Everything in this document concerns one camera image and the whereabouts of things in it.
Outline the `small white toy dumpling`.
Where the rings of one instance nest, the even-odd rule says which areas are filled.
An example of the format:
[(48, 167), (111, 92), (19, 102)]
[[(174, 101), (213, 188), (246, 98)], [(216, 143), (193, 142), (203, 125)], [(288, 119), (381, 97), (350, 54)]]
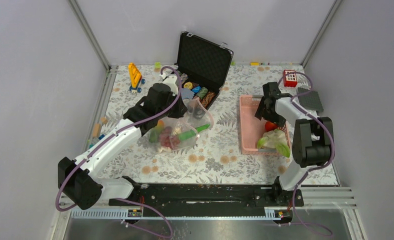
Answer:
[(172, 127), (171, 134), (173, 136), (179, 135), (183, 132), (183, 123), (181, 121), (177, 121), (174, 126)]

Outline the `green orange toy mango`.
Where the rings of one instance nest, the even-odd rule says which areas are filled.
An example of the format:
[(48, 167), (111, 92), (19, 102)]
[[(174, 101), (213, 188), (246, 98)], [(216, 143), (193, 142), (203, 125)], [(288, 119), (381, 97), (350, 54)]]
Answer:
[(165, 123), (162, 120), (158, 120), (157, 125), (150, 131), (149, 142), (157, 143), (159, 141), (159, 136), (165, 129)]

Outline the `clear pink zip top bag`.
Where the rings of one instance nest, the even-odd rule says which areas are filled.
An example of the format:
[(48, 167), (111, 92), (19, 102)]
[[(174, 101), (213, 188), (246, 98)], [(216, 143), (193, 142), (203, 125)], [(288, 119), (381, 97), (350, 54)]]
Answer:
[(186, 99), (183, 103), (187, 107), (183, 117), (164, 117), (149, 131), (148, 142), (158, 153), (193, 147), (200, 134), (214, 125), (212, 114), (200, 100)]

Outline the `red toy grape bunch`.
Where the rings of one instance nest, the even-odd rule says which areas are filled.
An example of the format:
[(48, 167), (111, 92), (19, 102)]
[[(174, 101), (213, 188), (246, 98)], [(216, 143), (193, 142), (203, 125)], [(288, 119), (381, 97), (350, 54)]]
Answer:
[(162, 147), (171, 150), (176, 150), (181, 142), (178, 135), (173, 134), (173, 128), (171, 126), (167, 126), (161, 131), (158, 141)]

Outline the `green toy pepper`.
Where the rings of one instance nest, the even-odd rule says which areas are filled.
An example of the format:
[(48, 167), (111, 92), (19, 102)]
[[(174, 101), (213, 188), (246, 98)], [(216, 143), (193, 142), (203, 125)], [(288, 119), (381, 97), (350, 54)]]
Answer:
[(180, 134), (178, 135), (178, 139), (179, 139), (180, 142), (183, 142), (183, 141), (185, 141), (185, 140), (188, 140), (188, 139), (190, 139), (190, 138), (193, 138), (193, 137), (196, 136), (198, 133), (200, 133), (200, 132), (202, 132), (202, 131), (208, 129), (210, 126), (211, 126), (211, 125), (208, 123), (208, 124), (201, 125), (201, 126), (197, 127), (195, 130), (191, 129), (191, 130), (182, 132), (182, 133), (180, 133)]

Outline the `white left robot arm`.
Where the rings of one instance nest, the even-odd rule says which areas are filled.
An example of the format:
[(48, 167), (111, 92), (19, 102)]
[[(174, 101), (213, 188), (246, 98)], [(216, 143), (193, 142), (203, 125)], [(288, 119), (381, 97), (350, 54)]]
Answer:
[(109, 134), (84, 153), (71, 160), (61, 159), (57, 165), (58, 192), (56, 209), (60, 212), (61, 195), (73, 201), (73, 206), (89, 209), (99, 200), (122, 199), (133, 206), (140, 192), (124, 177), (100, 178), (101, 171), (120, 152), (154, 128), (164, 117), (179, 119), (187, 108), (181, 98), (182, 86), (177, 83), (155, 83), (147, 95), (129, 108)]

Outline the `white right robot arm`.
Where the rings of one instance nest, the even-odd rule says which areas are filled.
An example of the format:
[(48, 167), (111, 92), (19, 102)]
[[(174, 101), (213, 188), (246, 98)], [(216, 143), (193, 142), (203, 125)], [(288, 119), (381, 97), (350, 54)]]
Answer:
[(282, 93), (277, 82), (262, 86), (263, 96), (255, 117), (272, 122), (279, 127), (289, 123), (294, 128), (291, 153), (293, 162), (278, 177), (279, 188), (272, 191), (272, 201), (278, 206), (291, 199), (291, 190), (297, 188), (309, 172), (329, 166), (335, 157), (333, 122), (329, 117), (317, 117), (289, 93)]

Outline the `yellow toy ladder cart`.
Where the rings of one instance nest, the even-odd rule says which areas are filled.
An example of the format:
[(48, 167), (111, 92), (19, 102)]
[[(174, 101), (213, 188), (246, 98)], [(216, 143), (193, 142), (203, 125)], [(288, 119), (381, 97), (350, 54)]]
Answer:
[(133, 93), (141, 93), (141, 85), (144, 85), (146, 83), (146, 80), (143, 78), (141, 72), (133, 62), (130, 62), (128, 64), (128, 72), (130, 77), (129, 90)]

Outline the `small green block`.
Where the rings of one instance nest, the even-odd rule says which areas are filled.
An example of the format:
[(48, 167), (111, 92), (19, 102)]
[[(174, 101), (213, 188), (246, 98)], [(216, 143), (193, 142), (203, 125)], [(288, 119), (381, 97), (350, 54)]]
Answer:
[(162, 65), (161, 65), (160, 62), (155, 62), (155, 63), (154, 63), (154, 68), (155, 68), (155, 69), (160, 69), (161, 67), (162, 67)]

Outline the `red toy block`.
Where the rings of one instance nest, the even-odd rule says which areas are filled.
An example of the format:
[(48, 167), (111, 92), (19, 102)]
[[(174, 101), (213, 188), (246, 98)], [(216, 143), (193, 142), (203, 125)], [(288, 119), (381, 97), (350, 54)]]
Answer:
[(285, 69), (282, 76), (284, 87), (295, 88), (297, 86), (298, 77), (295, 70)]

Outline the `green toy leaf vegetable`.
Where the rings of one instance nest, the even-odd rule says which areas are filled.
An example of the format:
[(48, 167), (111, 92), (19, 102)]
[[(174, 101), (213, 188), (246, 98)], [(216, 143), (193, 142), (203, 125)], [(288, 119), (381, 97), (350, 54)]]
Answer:
[(289, 158), (291, 155), (291, 150), (289, 146), (286, 143), (279, 142), (275, 145), (275, 149), (277, 150), (278, 153), (280, 153), (282, 156)]

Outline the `grey building baseplate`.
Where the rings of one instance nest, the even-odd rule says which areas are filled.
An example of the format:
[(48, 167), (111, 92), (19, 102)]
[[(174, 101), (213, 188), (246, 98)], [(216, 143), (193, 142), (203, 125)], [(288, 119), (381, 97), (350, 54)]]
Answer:
[(301, 106), (303, 106), (307, 110), (316, 111), (317, 113), (322, 113), (324, 111), (321, 99), (319, 97), (319, 93), (317, 91), (309, 92), (308, 89), (298, 87), (297, 94), (303, 93), (307, 94), (299, 95), (297, 97)]

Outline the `black poker chip case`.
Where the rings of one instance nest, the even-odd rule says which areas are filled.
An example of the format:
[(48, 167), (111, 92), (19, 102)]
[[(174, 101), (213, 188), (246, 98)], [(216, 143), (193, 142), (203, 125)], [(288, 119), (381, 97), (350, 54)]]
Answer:
[(214, 96), (210, 100), (200, 99), (208, 110), (218, 98), (231, 66), (234, 52), (226, 43), (217, 44), (194, 33), (182, 31), (175, 65), (177, 70), (187, 74), (187, 82), (208, 89)]

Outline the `blue toy block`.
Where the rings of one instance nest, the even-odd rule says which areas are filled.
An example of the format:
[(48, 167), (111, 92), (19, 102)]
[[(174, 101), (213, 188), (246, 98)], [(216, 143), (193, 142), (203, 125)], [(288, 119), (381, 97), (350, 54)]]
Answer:
[(88, 149), (92, 148), (94, 145), (96, 145), (100, 140), (102, 140), (105, 137), (104, 134), (101, 134), (98, 137), (92, 137), (91, 139), (88, 140)]

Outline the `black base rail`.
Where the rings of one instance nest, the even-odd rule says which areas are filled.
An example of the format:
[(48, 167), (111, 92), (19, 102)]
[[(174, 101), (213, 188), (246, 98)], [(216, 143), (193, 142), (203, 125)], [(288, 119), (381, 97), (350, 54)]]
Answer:
[(277, 184), (141, 184), (128, 200), (149, 205), (167, 218), (261, 217), (265, 208), (304, 206), (301, 190), (293, 193)]

